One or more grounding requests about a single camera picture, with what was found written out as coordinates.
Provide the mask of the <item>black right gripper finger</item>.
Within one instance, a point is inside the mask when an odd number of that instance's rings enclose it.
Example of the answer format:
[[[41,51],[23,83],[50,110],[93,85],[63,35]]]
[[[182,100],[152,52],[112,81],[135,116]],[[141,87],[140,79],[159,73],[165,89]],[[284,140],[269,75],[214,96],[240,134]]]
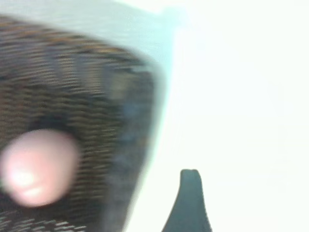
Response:
[[[162,231],[212,231],[205,208],[202,181],[198,170],[181,170],[179,191]]]

